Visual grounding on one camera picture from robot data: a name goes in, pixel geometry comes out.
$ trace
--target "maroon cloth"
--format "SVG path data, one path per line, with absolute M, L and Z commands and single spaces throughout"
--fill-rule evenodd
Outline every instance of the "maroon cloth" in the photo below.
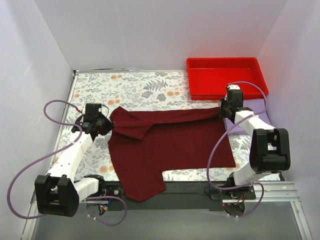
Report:
M 144 201 L 166 189 L 162 172 L 206 168 L 225 132 L 219 107 L 170 111 L 115 109 L 108 142 L 113 167 L 126 196 Z M 217 148 L 211 167 L 235 167 L 228 138 Z

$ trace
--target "folded fabric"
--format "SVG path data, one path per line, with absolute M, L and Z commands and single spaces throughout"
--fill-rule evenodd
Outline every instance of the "folded fabric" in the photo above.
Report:
M 225 132 L 220 108 L 127 111 L 115 109 L 108 142 L 114 170 L 126 196 L 144 201 L 166 189 L 162 172 L 206 168 L 210 153 Z M 211 167 L 235 167 L 227 137 Z
M 262 112 L 265 109 L 265 101 L 263 99 L 250 99 L 244 100 L 243 106 L 247 108 L 251 108 L 254 113 Z M 259 114 L 259 118 L 263 120 L 265 123 L 271 125 L 270 120 L 266 112 Z M 230 129 L 234 124 L 229 119 L 224 118 L 225 130 Z M 248 135 L 242 127 L 236 126 L 232 129 L 228 135 L 237 134 L 237 135 Z

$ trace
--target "red plastic tray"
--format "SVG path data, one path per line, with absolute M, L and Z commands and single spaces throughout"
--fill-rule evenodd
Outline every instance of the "red plastic tray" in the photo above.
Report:
M 226 85 L 236 81 L 253 83 L 269 93 L 255 57 L 188 58 L 186 65 L 192 100 L 220 100 L 227 93 Z M 240 83 L 239 87 L 244 99 L 263 98 L 254 86 Z

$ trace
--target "white wall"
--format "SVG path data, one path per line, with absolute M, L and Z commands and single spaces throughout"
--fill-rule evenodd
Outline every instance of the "white wall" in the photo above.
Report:
M 288 0 L 257 58 L 270 92 L 268 116 L 290 135 L 286 176 L 320 239 L 320 0 Z
M 66 99 L 72 71 L 33 0 L 0 0 L 0 238 L 19 240 L 25 220 L 7 206 L 7 188 L 25 165 L 52 151 L 58 126 L 42 112 L 52 99 Z M 61 119 L 62 105 L 49 109 Z M 16 182 L 13 205 L 27 215 L 38 174 L 35 165 Z
M 73 70 L 255 57 L 286 0 L 35 0 Z

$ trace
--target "floral tablecloth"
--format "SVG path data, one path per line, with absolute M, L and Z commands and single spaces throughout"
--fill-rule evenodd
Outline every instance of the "floral tablecloth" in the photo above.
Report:
M 119 72 L 119 73 L 80 73 L 72 93 L 71 102 L 79 108 L 85 103 L 103 103 L 110 113 L 118 106 L 128 111 L 166 111 L 179 109 L 203 109 L 218 107 L 218 101 L 193 101 L 189 94 L 186 72 Z M 67 112 L 66 122 L 74 123 L 79 113 L 72 107 Z M 70 128 L 62 131 L 59 148 L 69 140 Z M 102 175 L 106 181 L 118 181 L 111 162 L 108 141 L 111 133 L 98 136 L 87 150 L 75 175 L 80 180 L 88 174 Z M 236 167 L 212 168 L 213 181 L 225 181 L 231 172 L 239 170 L 249 161 L 251 138 L 247 135 L 230 135 Z M 184 169 L 164 171 L 165 181 L 206 181 L 206 169 Z M 278 181 L 278 174 L 264 177 L 263 180 Z

